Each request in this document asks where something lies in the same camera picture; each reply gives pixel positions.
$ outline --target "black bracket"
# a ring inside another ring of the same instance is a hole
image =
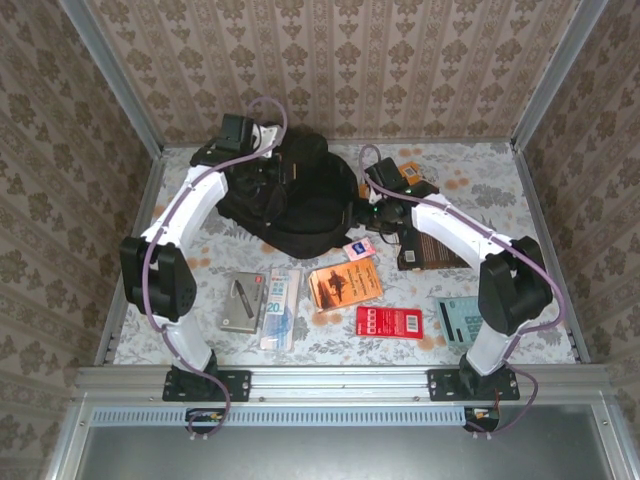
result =
[[[483,388],[471,391],[461,379],[459,368],[427,371],[427,385],[432,402],[520,400],[516,374],[503,367],[485,377]]]
[[[250,370],[218,370],[217,367],[212,369],[208,367],[205,370],[227,387],[232,402],[249,401]],[[222,390],[212,381],[172,366],[165,377],[162,400],[165,402],[224,402],[225,398]]]

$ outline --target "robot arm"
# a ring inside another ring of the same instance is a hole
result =
[[[225,175],[209,171],[226,160],[275,146],[281,130],[277,125],[262,127],[246,117],[225,115],[220,136],[194,155],[184,183],[163,214],[140,238],[127,237],[120,245],[126,298],[146,313],[143,262],[152,239],[160,233],[149,270],[152,327],[166,335],[180,369],[189,366],[188,370],[214,373],[216,368],[215,355],[190,313],[197,285],[184,256],[205,218],[228,190]],[[263,157],[270,158],[271,151]]]
[[[540,248],[529,237],[514,241],[496,233],[486,238],[454,218],[453,212],[469,223],[486,228],[451,205],[443,195],[432,194],[426,198],[447,207],[442,210],[418,204],[411,209],[413,226],[449,247],[480,274],[478,307],[484,322],[466,354],[466,361],[480,376],[491,375],[503,365],[504,354],[517,332],[537,318],[552,300],[549,285],[494,240],[511,244],[543,266]]]

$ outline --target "wire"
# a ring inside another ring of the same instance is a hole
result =
[[[176,214],[176,212],[180,208],[180,205],[182,205],[182,203],[185,201],[187,196],[192,191],[195,190],[196,186],[200,182],[202,182],[205,178],[207,178],[209,175],[213,174],[214,172],[218,172],[218,171],[223,170],[225,168],[232,167],[232,166],[238,165],[240,163],[249,162],[251,160],[255,160],[257,158],[260,158],[263,155],[269,153],[271,150],[273,150],[278,145],[280,145],[280,143],[282,143],[282,140],[284,138],[285,132],[287,131],[288,121],[287,121],[287,112],[285,111],[284,107],[282,106],[282,104],[280,102],[278,102],[277,100],[275,100],[273,98],[270,98],[270,97],[258,97],[258,98],[256,98],[255,100],[253,100],[249,104],[249,106],[247,107],[247,110],[251,111],[251,109],[256,104],[258,104],[260,102],[264,102],[264,101],[273,103],[280,110],[280,114],[282,115],[282,129],[281,129],[280,135],[276,139],[274,139],[274,142],[273,142],[272,145],[270,145],[268,147],[265,147],[262,150],[259,150],[259,151],[256,151],[254,153],[251,153],[249,155],[244,155],[242,157],[235,158],[233,160],[228,160],[226,162],[223,162],[223,163],[221,163],[219,165],[216,165],[215,167],[207,169],[202,174],[200,174],[198,177],[196,177],[195,180],[193,180],[193,182],[191,182],[190,188],[186,188],[182,192],[182,194],[180,194],[178,199],[173,203],[173,206],[171,207],[171,210],[169,210],[169,212],[167,213],[165,219],[163,220],[162,224],[160,225],[160,228],[156,232],[156,235],[153,237],[153,239],[149,243],[149,246],[148,246],[147,251],[146,251],[145,256],[144,256],[144,261],[142,263],[142,300],[143,300],[143,304],[144,304],[144,311],[145,311],[145,314],[147,316],[147,319],[149,320],[149,323],[151,324],[151,328],[153,328],[153,330],[155,330],[156,332],[162,334],[162,338],[163,338],[164,342],[166,343],[167,348],[169,348],[169,351],[172,353],[172,355],[174,357],[176,357],[178,359],[178,361],[180,361],[182,363],[182,365],[184,365],[184,367],[187,370],[189,370],[192,373],[194,373],[196,375],[199,375],[199,376],[201,376],[201,377],[203,377],[203,378],[205,378],[207,380],[212,381],[218,388],[220,388],[220,390],[222,390],[222,393],[224,394],[224,397],[225,397],[225,411],[224,411],[224,414],[222,415],[222,418],[220,419],[218,424],[211,430],[211,432],[209,432],[210,434],[216,433],[222,427],[222,425],[224,424],[224,422],[225,422],[225,420],[227,418],[227,415],[229,414],[229,410],[231,409],[231,397],[229,395],[229,390],[227,389],[227,387],[225,387],[225,385],[220,380],[215,378],[213,375],[209,375],[208,373],[201,371],[197,367],[191,365],[187,360],[182,358],[182,356],[178,352],[178,349],[175,347],[175,345],[171,341],[171,338],[168,335],[170,327],[168,327],[166,324],[161,327],[160,325],[158,325],[158,322],[156,322],[156,319],[153,316],[153,309],[151,308],[151,301],[150,301],[150,298],[149,298],[149,270],[150,270],[150,267],[151,267],[151,257],[153,255],[153,251],[155,250],[156,246],[158,245],[158,242],[160,241],[160,238],[162,237],[162,235],[164,235],[166,233],[166,228],[169,226],[169,223],[171,222],[171,219],[174,217],[174,215]]]
[[[427,198],[410,197],[408,195],[402,195],[400,193],[395,193],[395,192],[387,190],[386,188],[383,188],[382,186],[380,186],[377,183],[375,183],[371,179],[371,177],[369,177],[369,175],[366,174],[366,172],[364,170],[364,154],[365,154],[365,152],[367,150],[373,150],[376,153],[376,155],[378,156],[378,161],[380,161],[382,159],[382,154],[380,153],[380,149],[378,147],[376,147],[375,145],[367,144],[367,145],[364,145],[362,147],[362,149],[360,150],[360,154],[358,155],[358,166],[360,168],[360,175],[362,176],[362,178],[364,178],[366,180],[366,182],[369,184],[369,187],[371,187],[372,189],[374,189],[374,190],[376,190],[376,191],[378,191],[378,192],[380,192],[380,193],[382,193],[384,195],[387,195],[389,197],[395,197],[395,198],[398,198],[400,200],[404,200],[404,201],[408,201],[408,202],[422,203],[422,204],[430,205],[432,207],[439,208],[440,210],[443,210],[444,212],[448,213],[452,217],[454,217],[457,220],[459,220],[460,222],[462,222],[464,225],[466,225],[469,228],[471,228],[472,230],[478,232],[484,238],[488,239],[489,241],[494,242],[499,247],[505,249],[511,255],[516,257],[518,260],[522,261],[524,264],[529,266],[533,271],[535,271],[538,275],[540,275],[540,277],[542,277],[542,279],[549,284],[549,286],[551,287],[551,290],[553,290],[553,295],[555,296],[555,298],[556,298],[556,300],[558,302],[558,316],[556,317],[556,319],[553,320],[552,322],[543,323],[541,325],[536,325],[536,326],[523,328],[522,330],[519,330],[516,333],[516,336],[514,337],[514,339],[511,341],[511,343],[509,344],[509,346],[505,350],[504,355],[502,356],[502,361],[504,362],[504,364],[506,366],[511,368],[511,370],[513,370],[515,373],[520,374],[520,375],[522,375],[524,377],[527,377],[529,380],[531,380],[531,383],[533,384],[533,392],[532,392],[531,396],[529,397],[529,400],[525,404],[524,408],[518,413],[516,418],[513,421],[509,422],[509,424],[505,425],[504,427],[500,427],[497,430],[494,430],[493,432],[491,432],[491,434],[496,434],[498,432],[505,432],[505,431],[511,429],[516,423],[518,423],[518,421],[520,421],[520,419],[529,411],[529,409],[533,405],[533,402],[535,401],[535,399],[536,399],[536,397],[538,395],[538,382],[533,377],[533,375],[531,375],[531,374],[529,374],[529,373],[527,373],[527,372],[525,372],[523,370],[520,370],[519,368],[516,368],[516,367],[512,366],[511,364],[509,364],[509,362],[507,360],[511,356],[513,351],[515,350],[516,346],[520,342],[520,339],[522,338],[523,335],[526,335],[527,333],[539,332],[541,330],[547,330],[549,328],[554,328],[554,327],[558,326],[562,322],[562,320],[565,317],[566,304],[565,304],[564,295],[562,295],[562,291],[560,290],[560,287],[558,287],[556,282],[544,270],[544,268],[542,268],[536,262],[531,260],[526,255],[524,255],[524,254],[520,253],[519,251],[517,251],[515,248],[513,248],[508,243],[502,241],[500,238],[495,237],[494,236],[495,232],[493,232],[492,230],[489,230],[489,229],[486,229],[486,228],[483,228],[483,227],[477,225],[476,223],[470,221],[464,215],[461,215],[460,213],[456,212],[455,210],[450,210],[448,208],[448,205],[443,205],[443,204],[441,204],[439,202],[435,202],[435,201],[429,200]],[[476,424],[474,424],[472,422],[467,422],[467,423],[469,425],[471,425],[472,427],[476,428],[478,431],[485,432],[485,430],[482,427],[480,427],[479,425],[476,425]]]
[[[535,379],[535,377],[533,375],[531,375],[529,372],[525,372],[524,370],[521,370],[520,368],[514,367],[509,362],[504,362],[504,364],[505,364],[505,366],[507,368],[511,369],[512,371],[514,371],[518,375],[522,375],[523,377],[527,377],[531,381],[531,384],[533,385],[533,392],[531,392],[531,395],[529,396],[529,400],[527,400],[527,403],[524,405],[522,410],[520,410],[518,412],[518,414],[516,415],[516,418],[511,420],[504,427],[499,427],[496,430],[494,430],[493,432],[487,432],[484,428],[482,428],[477,423],[470,422],[470,421],[467,420],[467,425],[475,428],[478,432],[486,433],[487,436],[496,435],[496,434],[499,434],[499,433],[504,433],[507,430],[512,429],[515,426],[515,424],[518,423],[522,419],[522,417],[524,417],[527,414],[529,409],[533,406],[533,402],[535,402],[535,400],[536,400],[536,398],[538,396],[538,389],[539,389],[540,385],[538,384],[538,381]]]

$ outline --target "red box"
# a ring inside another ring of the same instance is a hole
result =
[[[409,308],[358,307],[356,335],[422,339],[422,312]]]

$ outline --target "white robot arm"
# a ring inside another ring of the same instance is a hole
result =
[[[431,205],[418,204],[411,209],[413,226],[417,230],[427,233],[442,242],[465,260],[476,272],[482,272],[481,266],[489,256],[497,256],[504,252],[502,247],[492,241],[493,239],[499,239],[508,244],[512,243],[513,240],[511,238],[499,233],[494,234],[491,239],[487,239],[476,230],[460,222],[450,212],[457,212],[469,222],[484,227],[484,225],[451,205],[443,195],[431,194],[426,198],[440,205],[447,205],[447,209],[444,211]],[[480,295],[479,301],[482,302],[483,300],[487,299],[483,299]],[[546,304],[545,302],[541,305],[540,310]],[[531,321],[527,320],[519,323],[517,330],[526,328]],[[505,331],[504,328],[496,330],[494,329],[495,325],[492,326],[492,323],[491,318],[485,318],[480,327],[480,332],[466,356],[471,367],[481,376],[490,375],[503,365],[504,354],[517,334],[517,330],[514,333],[511,333],[510,330]]]
[[[140,238],[127,237],[120,246],[125,295],[144,314],[144,256],[152,240],[159,236],[148,282],[152,326],[166,335],[169,348],[177,357],[174,365],[179,369],[188,366],[188,370],[207,371],[215,366],[211,365],[215,364],[215,355],[191,313],[197,287],[183,253],[228,191],[224,173],[209,171],[216,163],[234,156],[269,150],[281,133],[282,128],[277,125],[262,127],[246,117],[225,115],[221,136],[194,156],[201,164],[194,165],[197,162],[192,160],[184,183],[163,214]],[[270,158],[271,151],[262,157]]]

